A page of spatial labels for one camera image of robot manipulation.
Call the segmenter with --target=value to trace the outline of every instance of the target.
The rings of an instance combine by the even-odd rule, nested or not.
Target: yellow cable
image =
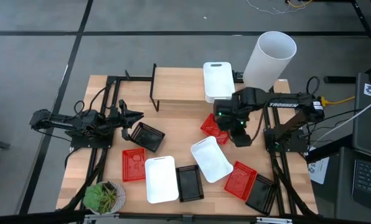
[[[294,4],[291,3],[291,0],[288,1],[288,4],[290,4],[292,7],[304,7],[305,5],[309,4],[310,2],[312,2],[312,0],[304,3],[303,5],[300,5],[300,6],[295,6]]]
[[[326,106],[326,105],[338,105],[339,103],[344,103],[344,102],[347,102],[349,100],[353,100],[354,98],[355,97],[352,96],[352,97],[350,97],[348,99],[340,100],[340,101],[337,101],[337,102],[330,102],[330,101],[325,100],[325,98],[322,96],[321,97],[321,104],[322,104],[322,106]]]

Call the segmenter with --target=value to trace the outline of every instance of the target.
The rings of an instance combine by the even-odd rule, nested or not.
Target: white cable
[[[318,141],[320,141],[323,137],[327,136],[329,133],[335,131],[336,129],[338,129],[338,128],[340,128],[340,127],[342,127],[343,125],[345,125],[345,124],[348,123],[349,121],[353,120],[354,118],[360,116],[360,114],[364,113],[364,111],[368,110],[370,107],[371,107],[371,104],[368,105],[366,108],[364,108],[362,111],[360,111],[358,114],[354,115],[353,117],[351,117],[351,118],[348,119],[347,121],[343,122],[343,123],[342,123],[341,125],[339,125],[338,127],[336,127],[336,128],[334,128],[334,129],[328,131],[328,132],[325,133],[323,136],[321,136],[321,137],[316,141],[316,143],[317,143]]]
[[[279,10],[277,10],[277,9],[275,9],[274,7],[272,7],[272,9],[273,9],[274,11],[276,11],[276,12],[270,12],[270,11],[267,11],[267,10],[259,9],[259,7],[256,7],[256,6],[252,5],[252,4],[250,4],[249,0],[245,0],[245,1],[249,4],[249,6],[254,7],[254,8],[257,9],[258,11],[260,11],[260,12],[267,12],[267,13],[270,13],[271,15],[286,14],[286,13],[289,13],[289,12],[296,12],[296,11],[298,11],[298,10],[301,10],[301,9],[305,9],[305,8],[306,8],[306,5],[305,5],[304,2],[302,1],[302,3],[303,3],[303,7],[299,8],[299,9],[296,9],[296,10],[293,10],[293,11],[287,11],[287,10],[289,9],[289,7],[291,7],[291,5],[288,4],[288,7],[287,7],[284,11],[282,11],[282,12],[279,11]]]

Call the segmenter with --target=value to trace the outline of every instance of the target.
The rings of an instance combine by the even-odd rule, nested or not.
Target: white cylinder
[[[296,54],[296,49],[295,41],[284,33],[261,34],[243,73],[245,86],[268,91]]]

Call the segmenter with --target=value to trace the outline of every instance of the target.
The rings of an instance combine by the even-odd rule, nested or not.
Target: black mesh basket
[[[176,176],[180,202],[204,199],[198,165],[176,168]]]
[[[273,207],[278,186],[271,180],[259,175],[256,177],[246,205],[258,212],[269,215]]]
[[[161,144],[165,133],[139,122],[136,129],[131,133],[130,141],[137,145],[156,152]]]

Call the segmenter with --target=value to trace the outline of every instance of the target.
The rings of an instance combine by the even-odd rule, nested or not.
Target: plant pot
[[[100,183],[108,183],[108,181],[101,181],[98,184],[100,184]],[[94,211],[93,209],[89,208],[90,211],[92,211],[96,215],[113,214],[113,213],[119,211],[119,209],[122,208],[122,206],[124,205],[124,202],[126,201],[126,195],[125,195],[125,192],[124,192],[124,188],[122,186],[120,186],[119,184],[116,184],[116,183],[110,182],[110,184],[116,189],[115,205],[111,208],[111,210],[109,212],[106,212],[104,214],[100,214],[97,211]]]

